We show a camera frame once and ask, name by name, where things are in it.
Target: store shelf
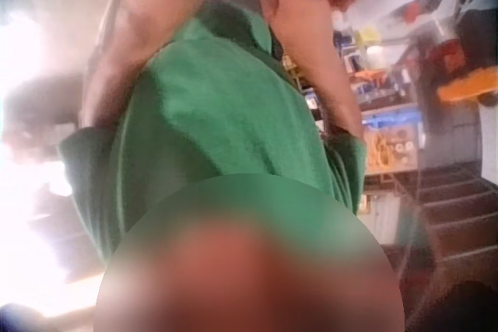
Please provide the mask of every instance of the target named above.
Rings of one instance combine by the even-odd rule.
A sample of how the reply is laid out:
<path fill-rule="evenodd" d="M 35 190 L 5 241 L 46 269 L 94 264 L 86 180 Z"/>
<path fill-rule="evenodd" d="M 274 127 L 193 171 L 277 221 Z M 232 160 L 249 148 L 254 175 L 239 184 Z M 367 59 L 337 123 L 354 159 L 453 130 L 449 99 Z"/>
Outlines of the store shelf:
<path fill-rule="evenodd" d="M 393 110 L 417 108 L 417 107 L 418 107 L 417 103 L 405 103 L 405 104 L 398 104 L 398 105 L 393 105 L 390 107 L 384 107 L 384 108 L 379 108 L 379 109 L 365 110 L 364 112 L 361 112 L 361 113 L 363 116 L 371 116 L 373 114 L 391 112 Z"/>

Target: orange item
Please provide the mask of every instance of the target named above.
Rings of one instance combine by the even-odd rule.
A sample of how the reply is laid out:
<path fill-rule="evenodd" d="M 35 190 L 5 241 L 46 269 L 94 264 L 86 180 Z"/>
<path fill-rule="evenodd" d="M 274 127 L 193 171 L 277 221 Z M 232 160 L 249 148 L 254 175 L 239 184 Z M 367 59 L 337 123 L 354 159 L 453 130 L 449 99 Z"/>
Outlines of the orange item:
<path fill-rule="evenodd" d="M 441 101 L 454 103 L 472 99 L 483 93 L 498 89 L 498 67 L 474 70 L 463 79 L 456 79 L 450 85 L 440 87 L 437 95 Z"/>

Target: bright light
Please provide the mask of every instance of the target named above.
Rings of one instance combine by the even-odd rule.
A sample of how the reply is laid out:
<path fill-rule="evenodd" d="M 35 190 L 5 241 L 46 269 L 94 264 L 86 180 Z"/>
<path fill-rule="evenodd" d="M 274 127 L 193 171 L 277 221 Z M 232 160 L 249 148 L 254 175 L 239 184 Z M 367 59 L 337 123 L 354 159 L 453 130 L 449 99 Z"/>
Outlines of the bright light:
<path fill-rule="evenodd" d="M 379 54 L 383 51 L 383 47 L 382 46 L 370 46 L 366 49 L 366 52 L 368 54 Z"/>
<path fill-rule="evenodd" d="M 0 149 L 0 305 L 15 302 L 40 311 L 41 306 L 53 309 L 61 304 L 65 271 L 27 223 L 35 193 L 49 176 L 60 175 L 61 167 L 16 164 L 4 157 L 5 151 Z"/>
<path fill-rule="evenodd" d="M 44 56 L 38 24 L 20 13 L 11 13 L 7 18 L 10 23 L 0 26 L 0 100 L 36 76 Z"/>
<path fill-rule="evenodd" d="M 61 161 L 44 163 L 44 174 L 49 183 L 49 190 L 58 196 L 71 196 L 72 188 L 65 177 L 65 165 Z"/>

